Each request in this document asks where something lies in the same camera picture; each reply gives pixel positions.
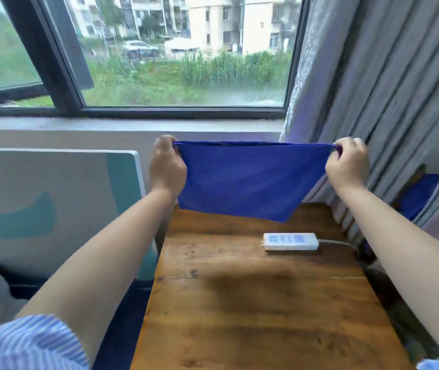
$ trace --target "blue towel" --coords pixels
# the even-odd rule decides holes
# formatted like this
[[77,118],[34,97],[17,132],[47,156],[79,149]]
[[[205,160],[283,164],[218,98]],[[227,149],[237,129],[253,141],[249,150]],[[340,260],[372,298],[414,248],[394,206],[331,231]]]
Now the blue towel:
[[286,222],[325,174],[334,144],[175,142],[187,165],[182,209]]

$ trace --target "white cable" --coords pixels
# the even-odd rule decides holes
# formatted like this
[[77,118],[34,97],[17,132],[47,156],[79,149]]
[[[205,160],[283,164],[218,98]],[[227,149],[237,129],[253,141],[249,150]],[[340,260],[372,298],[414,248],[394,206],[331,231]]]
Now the white cable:
[[357,248],[357,247],[354,246],[353,244],[346,243],[346,242],[344,242],[344,241],[338,241],[338,240],[326,240],[326,239],[317,239],[317,241],[318,241],[319,243],[342,244],[342,245],[350,246],[350,247],[355,248],[355,249]]

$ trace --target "white car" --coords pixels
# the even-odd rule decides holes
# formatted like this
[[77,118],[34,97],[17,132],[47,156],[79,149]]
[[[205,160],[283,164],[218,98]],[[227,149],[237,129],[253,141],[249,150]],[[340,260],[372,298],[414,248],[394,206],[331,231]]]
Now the white car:
[[129,58],[140,58],[140,56],[154,56],[159,48],[140,40],[126,41],[122,47]]

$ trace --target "gray curtain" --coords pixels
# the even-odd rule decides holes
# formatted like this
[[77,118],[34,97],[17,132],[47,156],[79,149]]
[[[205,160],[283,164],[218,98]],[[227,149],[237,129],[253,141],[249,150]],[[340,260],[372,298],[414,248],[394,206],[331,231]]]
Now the gray curtain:
[[[314,0],[315,6],[321,2]],[[370,149],[368,188],[390,203],[422,164],[439,129],[439,0],[359,0],[354,9],[342,37],[344,47],[334,46],[330,83],[314,86],[309,80],[312,73],[303,74],[304,60],[300,63],[300,88],[291,97],[282,140],[361,137]],[[330,10],[346,18],[351,14]],[[308,22],[316,30],[315,16],[314,11]],[[307,26],[306,40],[311,29]],[[309,71],[314,68],[321,70],[314,63]],[[331,205],[348,238],[361,240],[351,213],[325,180],[306,201]]]

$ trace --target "blue striped shirt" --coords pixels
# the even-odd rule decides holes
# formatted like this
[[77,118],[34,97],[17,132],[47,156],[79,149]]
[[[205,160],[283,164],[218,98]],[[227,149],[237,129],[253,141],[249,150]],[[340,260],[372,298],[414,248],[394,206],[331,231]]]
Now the blue striped shirt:
[[[33,315],[0,326],[0,368],[3,370],[88,370],[89,361],[74,333],[54,316]],[[418,370],[439,370],[438,360]]]

